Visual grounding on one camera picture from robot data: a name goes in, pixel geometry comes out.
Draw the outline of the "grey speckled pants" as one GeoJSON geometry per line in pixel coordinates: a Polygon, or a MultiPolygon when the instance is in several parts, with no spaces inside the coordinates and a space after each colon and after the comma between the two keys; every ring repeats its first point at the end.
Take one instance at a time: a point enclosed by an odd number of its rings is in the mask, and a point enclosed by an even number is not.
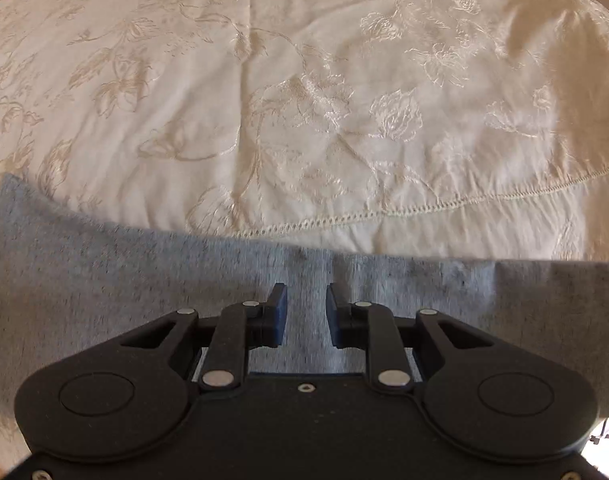
{"type": "Polygon", "coordinates": [[[167,313],[211,316],[288,288],[283,346],[255,372],[359,370],[335,349],[325,291],[399,315],[434,308],[585,376],[609,416],[609,263],[362,256],[260,240],[196,237],[98,222],[15,177],[0,189],[0,416],[43,366],[167,313]]]}

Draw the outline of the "cream floral embroidered bedspread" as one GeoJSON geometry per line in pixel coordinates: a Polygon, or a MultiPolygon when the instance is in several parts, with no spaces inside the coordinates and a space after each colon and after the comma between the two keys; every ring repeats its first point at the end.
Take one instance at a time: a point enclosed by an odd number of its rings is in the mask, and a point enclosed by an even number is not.
{"type": "Polygon", "coordinates": [[[609,11],[1,0],[9,175],[140,228],[609,261],[609,11]]]}

